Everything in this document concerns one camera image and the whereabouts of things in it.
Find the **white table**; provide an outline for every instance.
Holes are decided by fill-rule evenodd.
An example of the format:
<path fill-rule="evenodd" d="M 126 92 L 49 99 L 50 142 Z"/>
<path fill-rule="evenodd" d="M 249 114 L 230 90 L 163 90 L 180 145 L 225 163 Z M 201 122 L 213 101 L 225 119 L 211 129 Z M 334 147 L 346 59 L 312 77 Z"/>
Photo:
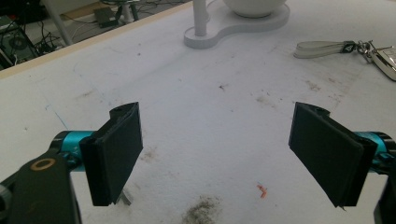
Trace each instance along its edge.
<path fill-rule="evenodd" d="M 395 44 L 393 1 L 289 0 L 279 30 L 238 34 L 212 49 L 183 45 L 191 4 L 0 73 L 0 178 L 45 152 L 63 130 L 97 130 L 138 101 L 144 150 L 131 206 L 93 207 L 73 173 L 84 223 L 186 223 L 211 198 L 208 223 L 374 223 L 385 176 L 369 174 L 357 207 L 334 208 L 289 149 L 294 102 L 324 107 L 352 131 L 396 138 L 396 83 L 357 54 L 298 60 L 308 40 Z M 257 185 L 267 188 L 261 199 Z"/>

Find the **floor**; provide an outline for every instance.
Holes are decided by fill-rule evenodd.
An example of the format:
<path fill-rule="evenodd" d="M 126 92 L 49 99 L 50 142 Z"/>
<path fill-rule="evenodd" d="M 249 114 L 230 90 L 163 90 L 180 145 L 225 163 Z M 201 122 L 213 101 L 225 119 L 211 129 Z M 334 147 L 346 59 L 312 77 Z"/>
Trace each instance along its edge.
<path fill-rule="evenodd" d="M 135 7 L 139 20 L 142 20 L 187 2 L 190 2 L 190 0 L 140 0 L 135 3 Z M 99 7 L 110 7 L 114 13 L 118 10 L 116 6 L 102 4 Z M 117 26 L 100 28 L 91 7 L 64 13 L 62 16 L 66 30 L 71 35 L 74 43 L 117 29 L 123 25 L 123 22 L 119 22 Z M 43 54 L 51 53 L 56 49 L 65 47 L 65 43 L 60 38 L 58 30 L 50 18 L 27 24 L 25 33 Z"/>

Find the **white lamp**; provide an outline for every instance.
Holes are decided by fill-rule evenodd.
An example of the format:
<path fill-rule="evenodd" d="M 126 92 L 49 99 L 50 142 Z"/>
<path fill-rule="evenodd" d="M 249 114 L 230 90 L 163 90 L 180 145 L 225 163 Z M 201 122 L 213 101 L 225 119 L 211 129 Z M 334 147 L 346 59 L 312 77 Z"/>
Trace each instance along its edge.
<path fill-rule="evenodd" d="M 224 36 L 275 30 L 289 19 L 286 0 L 193 0 L 194 27 L 184 34 L 193 49 L 208 49 Z"/>

